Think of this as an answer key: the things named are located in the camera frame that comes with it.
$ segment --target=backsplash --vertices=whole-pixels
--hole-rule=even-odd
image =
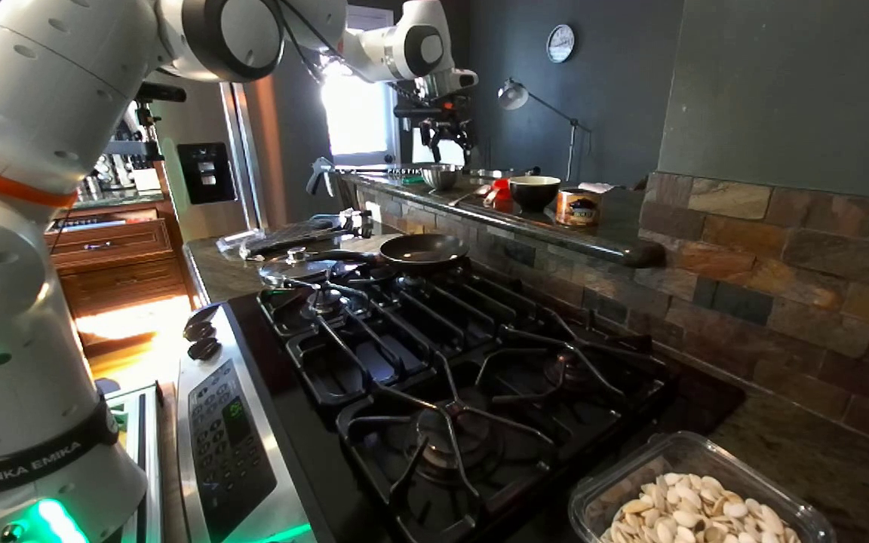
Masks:
[[[869,435],[869,196],[654,172],[640,239],[668,269],[559,248],[455,210],[360,190],[402,231],[453,231],[469,256]]]

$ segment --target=white robotic arm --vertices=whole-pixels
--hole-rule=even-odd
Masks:
[[[0,4],[0,540],[62,502],[106,540],[145,491],[113,443],[41,228],[94,169],[141,78],[257,78],[284,42],[333,48],[368,81],[420,78],[431,100],[475,83],[455,70],[438,0],[406,0],[392,31],[345,33],[341,0],[4,0]]]

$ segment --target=food container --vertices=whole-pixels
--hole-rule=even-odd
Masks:
[[[629,501],[640,498],[642,486],[660,473],[715,477],[728,491],[772,505],[776,515],[789,523],[802,543],[836,540],[831,523],[816,505],[790,498],[776,483],[742,464],[735,456],[690,430],[675,430],[663,440],[654,440],[617,468],[578,480],[569,495],[573,530],[586,543],[610,543],[605,534],[617,511]]]
[[[598,193],[559,190],[553,202],[553,219],[569,228],[587,228],[598,222]]]

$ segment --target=gray wall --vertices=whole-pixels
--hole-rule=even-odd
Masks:
[[[869,4],[684,0],[660,169],[869,193]]]
[[[496,90],[507,74],[591,129],[581,177],[629,184],[658,166],[682,0],[472,0],[455,9],[455,59],[484,78],[475,127],[484,166],[565,172],[567,124],[531,103],[500,111]],[[559,20],[578,33],[561,67],[546,58]]]

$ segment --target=shelf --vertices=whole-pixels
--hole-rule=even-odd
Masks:
[[[463,200],[475,193],[477,184],[434,193],[430,188],[403,184],[402,176],[388,176],[388,172],[352,172],[347,176],[347,182],[352,182],[355,188],[384,190],[388,196],[398,196],[417,205],[430,205],[446,215],[500,225],[520,235],[531,235],[531,239],[553,240],[553,243],[573,248],[573,250],[587,250],[587,254],[617,258],[632,269],[663,265],[663,254],[668,254],[660,243],[637,235],[640,205],[642,205],[642,193],[637,190],[605,193],[602,225],[591,231],[591,228],[559,225],[546,215],[492,210],[492,208],[484,208],[477,200]]]

